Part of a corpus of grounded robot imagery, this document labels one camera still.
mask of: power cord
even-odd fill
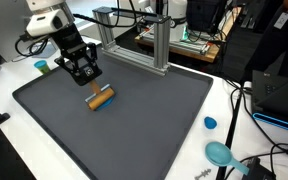
[[[29,40],[28,37],[26,37],[25,35],[22,35],[16,42],[15,42],[15,50],[18,54],[20,54],[21,56],[24,56],[24,57],[31,57],[31,56],[34,56],[34,55],[38,55],[38,54],[41,54],[45,47],[47,46],[47,43],[48,43],[48,38],[49,36],[43,36],[43,37],[39,37],[35,40],[33,40],[33,43],[31,45],[29,45],[27,47],[27,49],[29,50],[29,53],[28,54],[24,54],[22,53],[20,50],[19,50],[19,43],[20,42],[25,42],[27,40]]]

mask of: black cable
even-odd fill
[[[231,106],[232,106],[232,110],[234,112],[235,108],[234,108],[234,103],[233,103],[233,94],[237,91],[240,90],[240,88],[236,88],[232,91],[231,95],[230,95],[230,100],[231,100]]]
[[[201,38],[201,34],[202,34],[201,31],[199,31],[199,34],[198,34],[198,35],[196,35],[195,32],[194,32],[194,31],[191,31],[191,30],[190,30],[190,32],[188,32],[188,30],[186,29],[186,32],[187,32],[187,34],[188,34],[188,35],[187,35],[187,39],[190,40],[191,42],[196,42],[196,41],[198,41],[198,40]]]
[[[256,120],[254,119],[254,117],[252,116],[252,114],[250,113],[250,111],[247,109],[246,107],[246,97],[245,94],[242,93],[242,97],[243,97],[243,102],[244,102],[244,109],[247,112],[247,114],[252,118],[253,122],[255,123],[255,125],[257,126],[257,128],[261,131],[261,133],[265,136],[265,138],[272,143],[272,145],[275,145],[276,143],[265,133],[265,131],[261,128],[261,126],[256,122]],[[279,148],[282,151],[285,151],[284,148],[281,148],[279,146],[277,146],[277,148]]]
[[[48,37],[45,37],[37,42],[34,42],[32,43],[30,46],[28,46],[28,49],[29,49],[29,53],[28,54],[23,54],[19,49],[18,49],[18,45],[19,43],[22,41],[21,38],[19,38],[16,42],[15,42],[15,50],[18,54],[20,54],[21,56],[24,56],[24,57],[31,57],[31,56],[34,56],[34,55],[38,55],[40,53],[42,53],[48,43]],[[33,47],[37,44],[37,43],[40,43],[42,41],[42,44],[35,50],[33,51]]]
[[[229,76],[229,75],[227,75],[225,73],[221,73],[221,77],[222,77],[222,79],[226,79],[226,80],[229,80],[231,82],[238,82],[237,79],[235,79],[235,78],[233,78],[233,77],[231,77],[231,76]]]
[[[99,22],[98,20],[96,19],[93,19],[93,18],[90,18],[90,17],[87,17],[87,16],[84,16],[84,15],[81,15],[81,14],[73,14],[74,17],[76,18],[80,18],[80,19],[84,19],[84,20],[87,20],[87,21],[90,21],[90,22],[93,22],[93,23],[96,23],[96,24],[99,24],[99,25],[102,25],[104,27],[107,27],[107,28],[115,28],[115,27],[123,27],[123,28],[126,28],[126,27],[133,27],[136,25],[137,23],[137,20],[136,20],[136,12],[135,12],[135,8],[134,8],[134,5],[133,5],[133,2],[132,0],[129,0],[129,3],[131,5],[131,8],[132,8],[132,11],[133,11],[133,15],[134,15],[134,21],[133,21],[133,24],[131,25],[111,25],[111,24],[104,24],[104,23],[101,23]],[[117,17],[119,18],[119,3],[118,3],[118,14],[117,14]]]
[[[234,87],[235,89],[240,89],[240,87],[238,85],[236,85],[232,80],[227,79],[225,77],[222,77],[222,79],[227,82],[229,85],[231,85],[232,87]]]
[[[117,17],[116,17],[115,26],[118,25],[119,20],[120,20],[120,0],[117,0]]]
[[[233,18],[233,24],[235,23],[235,18],[234,18],[234,9],[235,9],[236,7],[233,7],[233,9],[232,9],[232,18]]]
[[[222,33],[221,33],[221,32],[223,32],[223,29],[224,29],[225,23],[226,23],[226,13],[224,13],[224,23],[223,23],[223,25],[222,25],[222,28],[220,29],[220,37],[221,37],[221,41],[223,41],[223,36],[222,36]]]
[[[274,148],[277,146],[277,144],[274,144],[274,146],[272,146],[271,148],[271,152],[270,152],[270,164],[271,164],[271,171],[272,173],[275,175],[275,171],[274,171],[274,168],[273,168],[273,151],[274,151]]]
[[[168,5],[169,3],[168,3],[168,1],[169,1],[169,0],[167,0],[167,3],[165,3],[165,4],[167,4],[166,16],[168,16],[168,8],[169,8],[169,5]]]

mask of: black mat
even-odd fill
[[[97,82],[110,83],[113,103],[93,112],[60,68],[13,93],[91,179],[164,179],[213,80],[172,67],[161,77],[103,56]]]

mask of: metal frame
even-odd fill
[[[101,7],[93,10],[93,14],[97,21],[111,25],[109,14],[114,11],[111,8]],[[168,56],[171,18],[156,14],[152,14],[152,16],[155,17],[148,19],[154,22],[154,34],[159,37],[154,39],[154,58],[118,46],[115,42],[112,28],[97,24],[102,40],[103,54],[164,76],[170,67]]]
[[[223,29],[223,26],[225,26],[225,23],[229,20],[229,18],[232,16],[232,11],[228,11],[225,16],[223,17],[222,21],[220,22],[218,29]],[[150,34],[151,31],[154,30],[154,34],[155,34],[155,29],[154,27],[152,27],[152,29],[150,29],[147,32],[144,32],[141,34],[141,37],[143,40],[148,41],[148,42],[153,42],[155,41],[155,36]],[[203,39],[210,39],[212,40],[212,38],[210,37],[209,34],[202,32],[201,33],[201,37]],[[169,46],[172,48],[176,48],[176,49],[181,49],[187,52],[190,52],[192,54],[198,54],[198,55],[205,55],[207,53],[207,51],[205,51],[204,49],[204,45],[207,43],[207,41],[205,40],[198,40],[196,42],[190,42],[189,40],[185,40],[185,41],[178,41],[178,42],[170,42]]]

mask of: cable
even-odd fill
[[[29,45],[27,47],[27,49],[29,50],[29,53],[28,54],[23,54],[19,48],[18,48],[18,45],[21,41],[23,41],[21,38],[19,38],[16,42],[15,42],[15,50],[18,54],[20,54],[21,56],[24,56],[24,57],[31,57],[31,56],[34,56],[34,55],[38,55],[38,54],[41,54],[45,47],[47,46],[47,43],[48,43],[48,36],[44,36],[44,37],[41,37],[41,38],[38,38],[37,40],[35,40],[35,42],[33,42],[31,45]],[[36,46],[36,44],[38,43],[42,43],[35,51],[33,51],[33,47]]]
[[[186,29],[186,32],[188,34],[187,39],[190,40],[191,42],[196,42],[201,38],[201,34],[202,34],[201,31],[199,31],[199,35],[196,35],[194,31],[191,31],[191,30],[189,31],[190,32],[188,32],[188,29]]]
[[[231,76],[229,76],[229,75],[227,75],[227,74],[225,74],[225,73],[221,73],[221,77],[222,77],[222,79],[226,79],[226,80],[229,80],[229,81],[231,81],[231,82],[238,82],[238,80],[237,79],[235,79],[235,78],[233,78],[233,77],[231,77]]]
[[[226,24],[226,13],[224,12],[224,23],[223,23],[223,25],[222,25],[222,28],[220,29],[220,37],[221,37],[221,40],[223,41],[223,37],[222,37],[222,33],[221,32],[223,32],[223,29],[224,29],[224,26],[225,26],[225,24]]]
[[[229,85],[233,86],[236,89],[240,89],[240,87],[238,87],[236,84],[234,84],[234,82],[228,80],[228,79],[224,79],[224,81],[226,81]]]
[[[264,130],[261,128],[261,126],[256,122],[256,120],[253,118],[252,114],[250,113],[250,111],[247,109],[246,107],[246,97],[245,94],[242,93],[242,97],[243,97],[243,102],[244,102],[244,109],[247,112],[247,114],[252,118],[253,122],[255,123],[255,125],[257,126],[257,128],[261,131],[261,133],[265,136],[265,138],[270,141],[270,143],[272,143],[273,145],[275,145],[275,142],[264,132]],[[280,150],[285,151],[285,149],[277,146]]]
[[[232,106],[233,111],[235,110],[235,108],[234,108],[234,103],[233,103],[233,94],[234,94],[237,90],[240,90],[240,88],[234,89],[234,90],[232,91],[231,95],[230,95],[231,106]]]
[[[87,20],[87,21],[90,21],[90,22],[93,22],[93,23],[96,23],[96,24],[99,24],[99,25],[102,25],[104,27],[107,27],[107,28],[115,28],[115,27],[133,27],[136,25],[137,21],[136,21],[136,12],[135,12],[135,8],[134,8],[134,5],[133,5],[133,2],[132,0],[129,0],[129,3],[131,5],[131,8],[132,8],[132,11],[133,11],[133,15],[134,15],[134,21],[133,21],[133,24],[131,25],[117,25],[118,21],[116,21],[115,25],[111,25],[111,24],[104,24],[96,19],[93,19],[93,18],[90,18],[90,17],[87,17],[87,16],[84,16],[84,15],[81,15],[81,14],[73,14],[74,17],[76,18],[80,18],[80,19],[84,19],[84,20]],[[117,14],[117,20],[119,20],[119,0],[118,0],[118,14]]]
[[[233,24],[235,23],[235,18],[234,18],[234,10],[236,10],[235,8],[236,8],[236,6],[233,6],[233,9],[232,9]]]
[[[117,0],[117,17],[116,17],[115,26],[118,25],[119,20],[120,20],[120,0]]]
[[[271,164],[271,171],[272,173],[275,175],[275,171],[274,171],[274,168],[273,168],[273,151],[274,151],[274,148],[278,146],[277,144],[274,144],[274,146],[272,146],[271,148],[271,152],[270,152],[270,164]]]
[[[168,8],[169,8],[169,5],[168,5],[169,3],[168,3],[168,1],[169,1],[169,0],[167,0],[167,3],[165,3],[165,4],[167,4],[166,16],[168,16]]]

